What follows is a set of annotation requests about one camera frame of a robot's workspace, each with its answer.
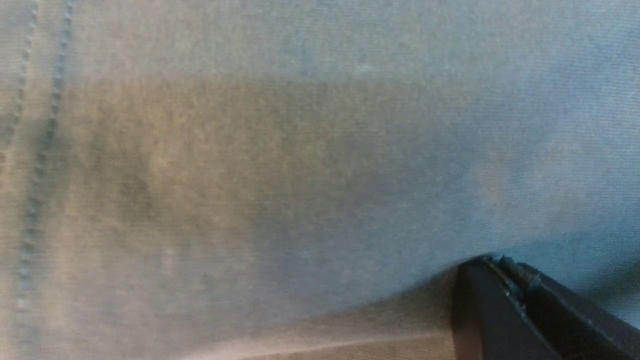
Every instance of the seam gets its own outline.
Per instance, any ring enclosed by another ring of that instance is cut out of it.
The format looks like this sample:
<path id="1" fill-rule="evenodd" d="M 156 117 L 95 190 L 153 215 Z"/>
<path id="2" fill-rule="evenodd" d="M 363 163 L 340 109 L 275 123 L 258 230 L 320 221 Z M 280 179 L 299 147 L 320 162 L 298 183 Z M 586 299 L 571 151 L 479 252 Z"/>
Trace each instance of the seam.
<path id="1" fill-rule="evenodd" d="M 37 345 L 36 329 L 31 316 L 29 301 L 31 294 L 35 290 L 33 282 L 33 261 L 35 247 L 38 245 L 38 218 L 42 205 L 38 191 L 42 183 L 47 165 L 47 155 L 51 149 L 55 130 L 58 125 L 58 110 L 60 107 L 61 89 L 63 85 L 63 75 L 67 59 L 67 47 L 71 36 L 71 15 L 76 0 L 67 0 L 65 4 L 65 14 L 62 35 L 60 37 L 60 49 L 53 74 L 53 90 L 51 94 L 50 113 L 47 118 L 45 134 L 38 144 L 35 168 L 33 177 L 29 183 L 27 221 L 22 240 L 20 242 L 20 258 L 18 260 L 18 292 L 16 300 L 17 329 L 19 334 L 20 348 L 28 357 L 35 354 Z"/>
<path id="2" fill-rule="evenodd" d="M 9 133 L 9 139 L 7 141 L 4 150 L 9 148 L 13 142 L 13 136 L 15 134 L 15 128 L 20 124 L 22 120 L 22 110 L 24 102 L 24 90 L 27 84 L 27 67 L 31 61 L 31 48 L 33 46 L 33 37 L 35 35 L 36 28 L 38 26 L 38 11 L 40 9 L 40 0 L 33 1 L 33 8 L 31 9 L 31 19 L 29 21 L 29 28 L 27 30 L 27 37 L 24 41 L 24 49 L 22 50 L 22 62 L 20 63 L 20 78 L 18 79 L 18 90 L 15 95 L 15 103 L 13 104 L 13 117 L 9 123 L 7 132 Z"/>

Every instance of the denim fabric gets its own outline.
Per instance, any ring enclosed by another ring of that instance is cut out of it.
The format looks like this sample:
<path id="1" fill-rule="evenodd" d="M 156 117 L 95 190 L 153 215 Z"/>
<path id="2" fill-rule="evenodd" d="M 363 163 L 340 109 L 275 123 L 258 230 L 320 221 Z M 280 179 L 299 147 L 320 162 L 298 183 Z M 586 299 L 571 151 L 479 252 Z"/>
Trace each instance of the denim fabric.
<path id="1" fill-rule="evenodd" d="M 0 8 L 0 357 L 447 359 L 485 252 L 640 326 L 635 1 Z"/>

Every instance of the stain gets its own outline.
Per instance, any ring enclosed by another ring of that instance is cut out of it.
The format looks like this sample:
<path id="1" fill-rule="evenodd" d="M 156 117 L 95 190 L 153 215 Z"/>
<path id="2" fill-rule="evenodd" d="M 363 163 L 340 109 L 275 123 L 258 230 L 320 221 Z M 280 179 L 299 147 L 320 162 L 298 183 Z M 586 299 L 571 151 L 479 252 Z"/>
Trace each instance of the stain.
<path id="1" fill-rule="evenodd" d="M 71 89 L 89 207 L 128 224 L 245 231 L 355 213 L 389 186 L 418 86 L 222 79 Z M 91 98 L 91 94 L 100 94 Z M 415 134 L 433 129 L 418 124 Z"/>

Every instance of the stitched seam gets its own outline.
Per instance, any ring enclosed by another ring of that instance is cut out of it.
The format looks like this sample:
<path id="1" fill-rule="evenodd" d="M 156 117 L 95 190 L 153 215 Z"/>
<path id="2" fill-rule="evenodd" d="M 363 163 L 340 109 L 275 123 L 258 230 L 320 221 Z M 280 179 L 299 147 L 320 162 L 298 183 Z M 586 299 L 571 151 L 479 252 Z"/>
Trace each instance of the stitched seam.
<path id="1" fill-rule="evenodd" d="M 34 354 L 36 350 L 36 324 L 31 318 L 30 295 L 35 289 L 32 279 L 34 261 L 33 255 L 37 241 L 37 227 L 41 198 L 38 190 L 42 183 L 47 165 L 47 155 L 51 149 L 54 133 L 58 124 L 58 110 L 60 107 L 60 93 L 62 89 L 62 78 L 65 72 L 65 60 L 67 59 L 67 47 L 71 36 L 71 15 L 75 0 L 67 0 L 65 5 L 65 18 L 62 35 L 60 38 L 60 50 L 53 75 L 53 90 L 51 94 L 51 107 L 44 137 L 42 138 L 38 152 L 36 154 L 35 169 L 29 184 L 27 222 L 20 246 L 20 259 L 18 261 L 18 295 L 16 301 L 17 308 L 17 328 L 19 333 L 20 347 L 26 355 Z"/>
<path id="2" fill-rule="evenodd" d="M 20 63 L 20 78 L 18 79 L 18 90 L 15 96 L 15 103 L 13 104 L 13 117 L 9 124 L 7 132 L 9 133 L 9 139 L 7 141 L 5 149 L 9 148 L 13 142 L 13 136 L 15 134 L 15 128 L 20 124 L 22 120 L 22 110 L 24 102 L 24 90 L 27 84 L 27 67 L 31 61 L 31 48 L 33 46 L 33 37 L 35 35 L 36 27 L 38 26 L 38 10 L 40 9 L 40 0 L 33 1 L 33 8 L 31 9 L 31 21 L 29 22 L 29 28 L 27 30 L 27 37 L 24 41 L 24 49 L 22 51 L 22 62 Z"/>

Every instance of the black plastic object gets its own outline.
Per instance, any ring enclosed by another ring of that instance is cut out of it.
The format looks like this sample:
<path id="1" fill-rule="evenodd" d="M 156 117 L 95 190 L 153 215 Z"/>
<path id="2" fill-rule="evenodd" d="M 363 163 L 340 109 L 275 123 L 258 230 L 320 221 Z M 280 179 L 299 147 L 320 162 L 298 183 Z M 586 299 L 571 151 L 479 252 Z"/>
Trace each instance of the black plastic object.
<path id="1" fill-rule="evenodd" d="M 640 360 L 640 331 L 509 258 L 458 268 L 451 323 L 460 360 Z"/>

